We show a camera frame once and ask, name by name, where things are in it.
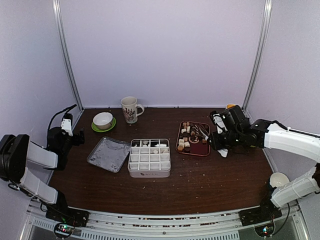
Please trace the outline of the white handled tongs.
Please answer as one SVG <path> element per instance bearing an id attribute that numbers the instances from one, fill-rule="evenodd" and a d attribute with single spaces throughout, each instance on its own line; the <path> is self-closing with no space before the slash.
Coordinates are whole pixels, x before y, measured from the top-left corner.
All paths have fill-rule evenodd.
<path id="1" fill-rule="evenodd" d="M 227 157 L 228 149 L 219 142 L 219 134 L 217 132 L 209 133 L 205 127 L 199 123 L 195 124 L 194 128 L 213 150 L 217 151 L 223 158 Z"/>

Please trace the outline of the bunny tin lid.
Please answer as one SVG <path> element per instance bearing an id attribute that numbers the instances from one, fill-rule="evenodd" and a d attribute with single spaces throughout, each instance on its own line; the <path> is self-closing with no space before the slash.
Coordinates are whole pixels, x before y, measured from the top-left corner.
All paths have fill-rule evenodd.
<path id="1" fill-rule="evenodd" d="M 131 145 L 110 137 L 103 137 L 87 157 L 93 166 L 118 173 L 130 153 Z"/>

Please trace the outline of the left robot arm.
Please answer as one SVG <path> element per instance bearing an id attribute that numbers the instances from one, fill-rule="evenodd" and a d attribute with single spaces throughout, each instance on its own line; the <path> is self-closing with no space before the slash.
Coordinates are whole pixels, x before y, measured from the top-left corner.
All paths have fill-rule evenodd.
<path id="1" fill-rule="evenodd" d="M 46 147 L 33 141 L 27 134 L 6 134 L 0 141 L 0 178 L 16 191 L 39 199 L 61 222 L 72 218 L 65 195 L 44 183 L 27 167 L 27 162 L 46 170 L 63 171 L 73 146 L 84 144 L 84 131 L 73 132 L 73 115 L 66 112 L 60 126 L 47 130 Z"/>

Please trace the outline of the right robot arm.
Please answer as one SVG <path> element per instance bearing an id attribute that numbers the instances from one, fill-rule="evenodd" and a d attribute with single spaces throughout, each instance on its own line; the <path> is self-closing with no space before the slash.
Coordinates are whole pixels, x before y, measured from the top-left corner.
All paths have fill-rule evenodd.
<path id="1" fill-rule="evenodd" d="M 276 149 L 314 160 L 316 165 L 308 172 L 282 186 L 274 187 L 266 202 L 256 210 L 259 220 L 268 220 L 276 208 L 291 201 L 320 191 L 320 137 L 284 126 L 277 120 L 258 119 L 250 123 L 239 105 L 223 112 L 212 111 L 209 115 L 217 127 L 208 137 L 208 144 L 220 153 L 228 155 L 235 146 Z"/>

